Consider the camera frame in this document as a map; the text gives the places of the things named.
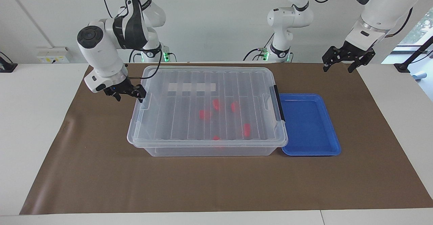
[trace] container handle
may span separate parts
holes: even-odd
[[[281,105],[280,93],[278,92],[277,85],[271,86],[271,92],[273,92],[275,94],[275,96],[271,94],[272,102],[274,105],[275,116],[278,116],[278,112],[280,112],[279,115],[280,115],[281,120],[286,122],[286,118],[284,117],[284,112],[283,112],[283,105]]]

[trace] clear plastic container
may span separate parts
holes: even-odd
[[[161,66],[142,85],[128,141],[154,157],[267,156],[288,142],[269,69]]]

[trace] white wall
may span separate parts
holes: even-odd
[[[108,17],[102,0],[18,1],[54,46],[68,47],[74,63],[85,62],[76,46],[77,32],[91,20]],[[158,35],[180,61],[241,60],[249,50],[264,46],[272,34],[266,23],[269,10],[289,6],[287,0],[153,1],[167,14],[167,23],[157,29]],[[122,0],[107,2],[113,14],[122,5]],[[49,43],[15,0],[1,3],[0,50],[19,63],[36,63],[35,47]],[[432,6],[433,0],[420,0],[405,30],[376,46],[374,62],[381,62]],[[311,8],[313,24],[292,30],[296,62],[320,62],[329,46],[340,47],[363,7],[355,0],[331,0],[325,4],[311,1]],[[128,51],[121,53],[125,61],[128,55]]]

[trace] white label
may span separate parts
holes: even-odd
[[[170,83],[168,85],[168,91],[178,91],[178,83]],[[210,84],[210,91],[217,91],[217,84]],[[183,83],[182,91],[192,91],[192,83]],[[206,83],[197,83],[196,91],[206,91]]]

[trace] white table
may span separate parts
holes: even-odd
[[[19,65],[0,74],[0,224],[433,224],[433,208],[17,216],[87,66]],[[433,102],[392,65],[359,73],[433,197]]]

